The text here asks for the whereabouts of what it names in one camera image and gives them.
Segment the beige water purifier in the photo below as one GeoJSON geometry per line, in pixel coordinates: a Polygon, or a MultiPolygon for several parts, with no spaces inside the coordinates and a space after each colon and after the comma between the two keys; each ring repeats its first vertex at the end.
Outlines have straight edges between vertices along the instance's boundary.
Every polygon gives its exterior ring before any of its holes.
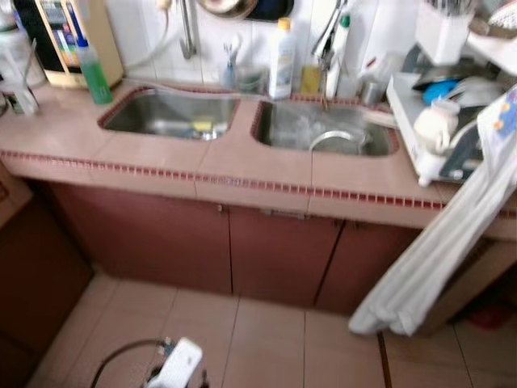
{"type": "Polygon", "coordinates": [[[78,62],[78,40],[85,40],[99,59],[108,86],[124,77],[106,0],[11,0],[12,12],[30,40],[48,84],[85,88],[78,62]]]}

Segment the large white plastic jar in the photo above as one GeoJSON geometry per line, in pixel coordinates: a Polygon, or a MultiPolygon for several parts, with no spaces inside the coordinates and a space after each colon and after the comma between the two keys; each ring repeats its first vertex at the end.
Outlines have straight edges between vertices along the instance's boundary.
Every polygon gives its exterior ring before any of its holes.
{"type": "Polygon", "coordinates": [[[48,82],[36,56],[36,41],[21,29],[0,31],[0,82],[30,88],[48,82]]]}

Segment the steel cup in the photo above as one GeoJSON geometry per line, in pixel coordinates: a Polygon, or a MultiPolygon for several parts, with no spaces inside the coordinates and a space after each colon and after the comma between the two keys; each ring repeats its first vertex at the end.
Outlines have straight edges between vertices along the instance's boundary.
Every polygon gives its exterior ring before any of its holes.
{"type": "Polygon", "coordinates": [[[385,98],[385,89],[387,88],[387,82],[380,80],[362,81],[359,89],[359,101],[364,106],[376,106],[385,98]]]}

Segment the white ceramic pitcher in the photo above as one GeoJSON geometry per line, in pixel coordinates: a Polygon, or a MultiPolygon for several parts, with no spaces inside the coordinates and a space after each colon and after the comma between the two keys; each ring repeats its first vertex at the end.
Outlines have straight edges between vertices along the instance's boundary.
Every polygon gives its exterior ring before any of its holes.
{"type": "Polygon", "coordinates": [[[414,122],[417,138],[416,171],[418,185],[429,186],[439,177],[447,154],[453,148],[453,133],[459,122],[460,106],[450,99],[437,99],[421,111],[414,122]]]}

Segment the white plastic spatula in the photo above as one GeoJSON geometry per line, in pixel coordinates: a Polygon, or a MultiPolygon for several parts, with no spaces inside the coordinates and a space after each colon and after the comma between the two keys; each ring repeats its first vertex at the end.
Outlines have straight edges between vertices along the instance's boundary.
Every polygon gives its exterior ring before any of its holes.
{"type": "Polygon", "coordinates": [[[398,129],[399,125],[391,112],[385,113],[376,110],[365,110],[364,111],[364,119],[368,123],[376,124],[384,127],[395,127],[398,129]]]}

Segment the white detergent bottle yellow cap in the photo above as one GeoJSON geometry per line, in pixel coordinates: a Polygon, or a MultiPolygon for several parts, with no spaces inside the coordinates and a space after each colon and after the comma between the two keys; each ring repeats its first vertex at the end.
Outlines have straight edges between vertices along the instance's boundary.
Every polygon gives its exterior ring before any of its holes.
{"type": "Polygon", "coordinates": [[[270,99],[287,99],[292,93],[295,65],[294,22],[288,17],[277,21],[277,28],[270,37],[268,95],[270,99]]]}

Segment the mustard yellow scouring pad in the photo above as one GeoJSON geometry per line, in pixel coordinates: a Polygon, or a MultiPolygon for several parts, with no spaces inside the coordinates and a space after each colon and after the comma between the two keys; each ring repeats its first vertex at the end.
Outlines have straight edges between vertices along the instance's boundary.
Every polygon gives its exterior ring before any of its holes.
{"type": "Polygon", "coordinates": [[[302,66],[299,85],[300,94],[320,93],[321,82],[322,71],[320,66],[317,64],[305,64],[302,66]]]}

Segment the round metal strainer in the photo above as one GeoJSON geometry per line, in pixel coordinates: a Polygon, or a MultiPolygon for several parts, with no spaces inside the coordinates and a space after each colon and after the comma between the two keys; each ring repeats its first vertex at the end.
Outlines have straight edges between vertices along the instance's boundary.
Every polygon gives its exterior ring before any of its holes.
{"type": "Polygon", "coordinates": [[[310,152],[320,151],[346,155],[365,155],[367,145],[372,143],[368,134],[330,130],[318,134],[308,145],[310,152]]]}

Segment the chrome pull-out faucet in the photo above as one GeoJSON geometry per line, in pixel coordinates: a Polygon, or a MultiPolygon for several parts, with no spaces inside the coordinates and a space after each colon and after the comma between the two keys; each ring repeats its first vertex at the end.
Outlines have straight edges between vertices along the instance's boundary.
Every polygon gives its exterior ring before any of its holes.
{"type": "Polygon", "coordinates": [[[331,41],[335,28],[341,21],[341,16],[347,13],[350,0],[335,0],[334,8],[326,16],[326,23],[322,27],[322,32],[318,33],[311,48],[311,59],[313,64],[318,67],[325,67],[331,55],[331,41]]]}

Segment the white cutlery holder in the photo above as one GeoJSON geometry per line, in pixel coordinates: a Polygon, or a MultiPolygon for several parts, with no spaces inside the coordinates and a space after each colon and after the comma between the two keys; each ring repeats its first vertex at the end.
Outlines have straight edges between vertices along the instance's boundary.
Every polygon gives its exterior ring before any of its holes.
{"type": "Polygon", "coordinates": [[[454,65],[461,57],[475,11],[465,0],[435,5],[418,0],[416,41],[433,65],[454,65]]]}

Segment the white bottle green cap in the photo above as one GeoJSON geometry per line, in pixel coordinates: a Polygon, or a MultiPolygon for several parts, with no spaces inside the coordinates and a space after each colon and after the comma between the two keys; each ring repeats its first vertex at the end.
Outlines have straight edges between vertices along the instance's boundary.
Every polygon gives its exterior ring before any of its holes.
{"type": "Polygon", "coordinates": [[[346,56],[348,36],[350,36],[351,15],[347,12],[339,16],[331,32],[330,49],[331,56],[326,63],[326,82],[324,96],[326,99],[336,99],[339,79],[346,68],[346,56]]]}

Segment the white dish rack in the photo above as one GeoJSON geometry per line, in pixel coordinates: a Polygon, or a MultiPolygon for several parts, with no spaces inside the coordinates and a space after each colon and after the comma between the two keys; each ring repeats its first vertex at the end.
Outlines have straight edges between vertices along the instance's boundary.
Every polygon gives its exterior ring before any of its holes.
{"type": "MultiPolygon", "coordinates": [[[[458,81],[456,88],[446,96],[460,106],[459,122],[452,136],[453,148],[447,154],[439,177],[432,182],[463,183],[481,169],[491,173],[516,170],[517,101],[514,91],[503,90],[501,85],[480,75],[458,81]]],[[[404,149],[415,171],[418,144],[414,122],[428,107],[422,95],[429,84],[421,75],[398,73],[390,78],[387,91],[404,149]]]]}

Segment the clear plastic bucket container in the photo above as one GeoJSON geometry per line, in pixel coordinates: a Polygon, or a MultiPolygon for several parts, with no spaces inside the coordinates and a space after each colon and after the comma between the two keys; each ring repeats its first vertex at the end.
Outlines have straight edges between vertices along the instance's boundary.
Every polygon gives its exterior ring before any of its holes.
{"type": "Polygon", "coordinates": [[[237,91],[247,94],[262,94],[268,84],[266,68],[243,68],[235,70],[235,86],[237,91]]]}

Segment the green dish soap bottle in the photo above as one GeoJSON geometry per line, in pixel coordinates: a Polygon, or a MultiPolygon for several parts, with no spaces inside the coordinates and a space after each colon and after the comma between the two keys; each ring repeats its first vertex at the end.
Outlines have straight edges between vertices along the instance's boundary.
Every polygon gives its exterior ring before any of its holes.
{"type": "Polygon", "coordinates": [[[111,95],[110,85],[107,84],[103,66],[99,61],[99,56],[90,48],[85,37],[80,36],[75,40],[75,54],[77,54],[78,67],[80,67],[93,103],[99,104],[99,106],[111,103],[113,95],[111,95]]]}

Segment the hanging steel wok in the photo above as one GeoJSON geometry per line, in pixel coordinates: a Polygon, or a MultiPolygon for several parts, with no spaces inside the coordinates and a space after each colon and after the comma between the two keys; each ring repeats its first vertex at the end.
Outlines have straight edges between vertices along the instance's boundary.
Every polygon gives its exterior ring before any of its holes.
{"type": "Polygon", "coordinates": [[[246,19],[259,0],[197,0],[208,14],[222,19],[246,19]]]}

